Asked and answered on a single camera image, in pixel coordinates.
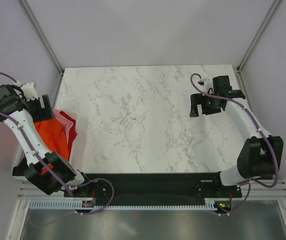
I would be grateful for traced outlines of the orange t-shirt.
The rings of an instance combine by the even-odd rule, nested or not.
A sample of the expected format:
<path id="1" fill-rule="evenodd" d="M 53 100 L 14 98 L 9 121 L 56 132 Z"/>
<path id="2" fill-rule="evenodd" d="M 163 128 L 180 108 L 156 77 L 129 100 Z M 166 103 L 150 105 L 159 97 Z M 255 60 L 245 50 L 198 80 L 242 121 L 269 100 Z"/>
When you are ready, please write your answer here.
<path id="1" fill-rule="evenodd" d="M 35 129 L 45 145 L 52 151 L 61 155 L 67 161 L 70 157 L 65 128 L 56 119 L 49 119 L 34 123 Z"/>

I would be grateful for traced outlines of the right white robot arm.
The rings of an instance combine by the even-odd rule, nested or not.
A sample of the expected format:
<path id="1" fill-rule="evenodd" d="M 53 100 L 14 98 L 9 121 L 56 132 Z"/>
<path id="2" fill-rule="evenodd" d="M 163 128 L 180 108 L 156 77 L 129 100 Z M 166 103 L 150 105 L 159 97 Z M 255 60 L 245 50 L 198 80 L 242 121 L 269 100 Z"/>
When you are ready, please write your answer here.
<path id="1" fill-rule="evenodd" d="M 220 172 L 220 179 L 212 184 L 213 193 L 223 197 L 230 191 L 230 186 L 244 186 L 251 182 L 268 189 L 274 188 L 280 177 L 283 139 L 271 135 L 263 127 L 250 109 L 244 93 L 232 88 L 227 75 L 214 77 L 207 92 L 198 87 L 205 84 L 201 75 L 193 73 L 191 82 L 194 77 L 198 77 L 199 81 L 192 84 L 197 92 L 190 95 L 189 116 L 199 116 L 198 106 L 206 116 L 225 112 L 244 139 L 236 164 Z"/>

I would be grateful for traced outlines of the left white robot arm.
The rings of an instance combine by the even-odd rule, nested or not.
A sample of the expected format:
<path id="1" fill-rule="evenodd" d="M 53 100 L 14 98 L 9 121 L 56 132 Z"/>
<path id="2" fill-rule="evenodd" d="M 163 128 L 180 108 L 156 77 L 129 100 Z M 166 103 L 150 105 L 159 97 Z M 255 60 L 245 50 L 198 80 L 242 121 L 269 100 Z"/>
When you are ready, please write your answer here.
<path id="1" fill-rule="evenodd" d="M 65 189 L 72 197 L 75 189 L 87 197 L 93 191 L 92 183 L 51 151 L 35 128 L 35 123 L 54 118 L 48 95 L 38 96 L 33 82 L 0 86 L 0 122 L 11 129 L 25 154 L 22 175 L 47 195 Z"/>

